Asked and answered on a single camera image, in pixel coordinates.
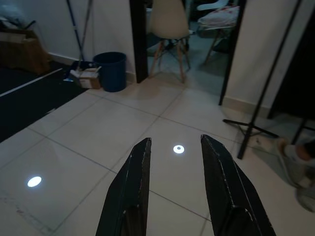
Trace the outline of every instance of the white wall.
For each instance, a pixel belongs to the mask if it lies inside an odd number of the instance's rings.
[[[247,1],[225,99],[258,101],[295,4],[296,0]],[[272,106],[314,4],[304,0],[301,5],[266,93],[265,108]]]
[[[71,0],[71,4],[82,36],[88,0]],[[36,20],[34,30],[47,52],[79,58],[65,0],[0,0],[0,5],[16,7],[28,21]],[[129,0],[94,0],[84,52],[91,60],[108,51],[125,53],[127,71],[135,72]]]

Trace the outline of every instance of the white chair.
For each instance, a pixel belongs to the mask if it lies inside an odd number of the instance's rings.
[[[204,11],[204,10],[218,9],[218,8],[226,6],[228,2],[229,0],[218,0],[217,2],[214,2],[214,3],[202,4],[197,7],[197,10]]]
[[[155,64],[158,58],[159,66],[161,64],[164,42],[166,39],[177,40],[177,53],[180,64],[182,82],[185,81],[183,71],[182,52],[186,56],[190,68],[188,53],[184,45],[184,38],[189,37],[188,20],[181,0],[154,0],[150,18],[150,30],[157,37],[162,38],[154,56],[154,61],[150,71],[150,77],[153,76]]]

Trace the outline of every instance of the black pole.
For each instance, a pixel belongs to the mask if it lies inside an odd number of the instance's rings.
[[[82,59],[83,59],[83,61],[85,61],[84,55],[83,55],[82,45],[81,45],[81,43],[80,43],[78,28],[77,28],[77,25],[76,25],[75,20],[74,20],[74,15],[73,15],[73,12],[72,12],[72,7],[71,7],[70,0],[66,0],[66,3],[67,3],[67,6],[68,6],[68,10],[69,10],[70,16],[71,16],[71,21],[72,21],[72,25],[73,25],[75,37],[76,37],[77,42],[78,42],[80,54],[82,53]]]
[[[276,57],[275,57],[274,62],[273,62],[273,64],[272,64],[271,70],[270,70],[269,75],[268,75],[268,77],[267,77],[265,86],[264,86],[264,88],[263,88],[263,90],[262,90],[262,92],[261,92],[259,101],[258,101],[258,103],[257,103],[257,105],[256,105],[256,108],[255,108],[255,111],[254,111],[254,113],[253,113],[253,115],[252,115],[252,119],[251,119],[250,123],[248,124],[248,129],[247,129],[247,131],[246,131],[246,133],[245,133],[244,140],[243,140],[243,142],[242,142],[240,151],[239,151],[239,153],[238,153],[238,155],[237,155],[237,158],[238,158],[238,159],[242,159],[243,156],[244,156],[244,153],[245,153],[245,150],[246,150],[248,141],[249,141],[249,139],[250,139],[250,137],[251,137],[251,134],[252,134],[252,129],[255,128],[255,121],[256,121],[256,118],[257,118],[257,116],[258,116],[258,113],[259,113],[259,110],[260,110],[260,106],[261,106],[261,104],[262,104],[262,102],[263,102],[265,93],[266,93],[266,91],[267,91],[267,89],[268,89],[269,83],[270,83],[270,81],[271,81],[271,77],[272,77],[272,75],[273,75],[273,73],[274,73],[274,70],[275,70],[275,68],[276,68],[278,59],[279,59],[280,54],[281,54],[281,52],[282,52],[282,49],[283,49],[283,47],[284,47],[285,40],[286,40],[286,38],[287,38],[287,36],[288,36],[288,34],[289,34],[289,31],[290,31],[290,29],[291,29],[293,20],[294,20],[294,18],[295,18],[295,16],[296,16],[296,13],[297,13],[298,9],[299,9],[300,3],[301,3],[301,0],[297,0],[297,3],[296,3],[296,5],[295,5],[295,8],[294,8],[293,13],[292,13],[291,18],[290,18],[290,21],[289,21],[289,23],[288,23],[288,25],[287,25],[287,27],[286,27],[286,30],[285,30],[283,39],[282,39],[281,44],[280,44],[280,46],[279,46],[279,49],[278,49],[278,51],[277,51]]]

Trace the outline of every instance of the baseboard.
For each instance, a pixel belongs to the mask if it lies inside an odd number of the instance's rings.
[[[54,53],[49,53],[52,57],[52,59],[56,62],[66,64],[66,65],[72,65],[72,63],[78,59],[76,58],[69,58],[61,55],[57,55]],[[136,74],[130,71],[126,71],[126,80],[128,83],[133,84],[137,82]]]
[[[238,100],[235,98],[230,98],[230,97],[224,97],[223,102],[222,102],[222,106],[227,107],[227,108],[231,108],[231,109],[236,110],[236,111],[248,113],[248,114],[252,114],[255,110],[255,107],[256,107],[255,104],[241,101],[241,100]],[[258,116],[262,117],[262,118],[267,118],[269,112],[270,112],[270,108],[261,107],[260,111],[258,113]]]

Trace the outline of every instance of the wooden chair leg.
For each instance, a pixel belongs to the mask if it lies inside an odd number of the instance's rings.
[[[181,49],[181,41],[179,40],[177,43],[177,54],[178,54],[178,61],[179,61],[179,67],[181,71],[181,78],[182,78],[182,83],[185,82],[185,75],[183,71],[183,59],[182,59],[182,49]]]
[[[154,60],[153,60],[152,66],[151,66],[151,71],[150,71],[150,74],[149,74],[149,78],[151,78],[153,76],[154,68],[156,66],[156,62],[157,62],[158,56],[159,56],[159,54],[161,52],[161,47],[162,47],[162,41],[158,44],[156,53],[154,54]]]
[[[164,46],[165,46],[165,40],[163,39],[161,41],[161,43],[162,43],[161,50],[160,50],[161,55],[159,56],[159,61],[158,61],[158,69],[159,70],[161,70],[161,63],[162,63],[163,50],[164,50]]]
[[[186,45],[184,44],[184,40],[183,39],[181,39],[181,43],[182,43],[182,46],[183,46],[183,51],[184,51],[184,54],[185,54],[185,57],[186,57],[188,68],[190,69],[190,61],[189,61],[189,57],[188,57],[188,52],[186,50]]]
[[[204,62],[205,64],[207,64],[208,61],[209,61],[210,54],[211,54],[213,48],[215,47],[215,44],[216,44],[216,42],[217,42],[217,40],[218,40],[218,38],[219,38],[220,33],[221,33],[221,30],[219,29],[218,32],[217,32],[217,34],[216,34],[215,40],[213,41],[213,43],[212,43],[212,45],[211,45],[211,47],[210,47],[210,49],[209,49],[209,52],[208,52],[207,57],[206,57],[205,62]]]

